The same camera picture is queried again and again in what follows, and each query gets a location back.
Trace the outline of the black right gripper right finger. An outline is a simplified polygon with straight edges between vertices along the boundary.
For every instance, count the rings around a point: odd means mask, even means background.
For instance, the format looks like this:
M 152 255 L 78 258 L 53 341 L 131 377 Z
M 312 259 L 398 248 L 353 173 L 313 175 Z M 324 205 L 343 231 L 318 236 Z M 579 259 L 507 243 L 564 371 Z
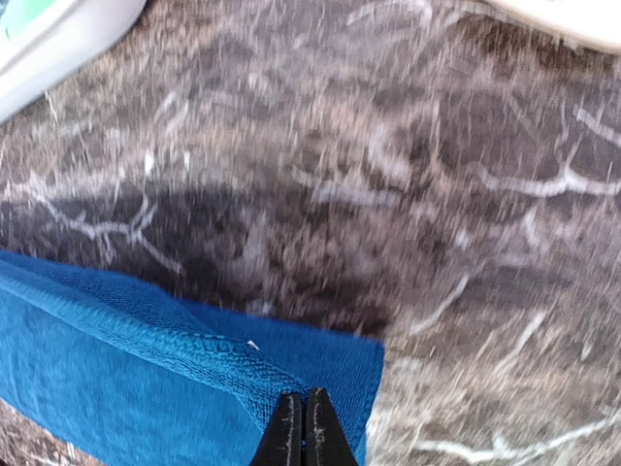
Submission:
M 357 466 L 328 391 L 310 391 L 305 418 L 307 466 Z

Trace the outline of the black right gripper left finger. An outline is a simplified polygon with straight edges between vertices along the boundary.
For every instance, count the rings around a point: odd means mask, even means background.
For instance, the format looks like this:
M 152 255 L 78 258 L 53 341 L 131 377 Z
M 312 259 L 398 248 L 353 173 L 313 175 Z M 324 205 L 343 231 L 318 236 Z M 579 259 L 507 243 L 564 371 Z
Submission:
M 302 466 L 303 413 L 299 394 L 282 393 L 250 466 Z

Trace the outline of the dark blue towel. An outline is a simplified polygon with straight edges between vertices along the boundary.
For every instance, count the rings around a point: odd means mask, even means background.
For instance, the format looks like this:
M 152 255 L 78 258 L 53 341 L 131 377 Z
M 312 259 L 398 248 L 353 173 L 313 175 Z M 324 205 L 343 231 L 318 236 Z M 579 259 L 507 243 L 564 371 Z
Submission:
M 1 396 L 110 465 L 250 465 L 282 393 L 325 388 L 358 465 L 383 345 L 3 252 Z

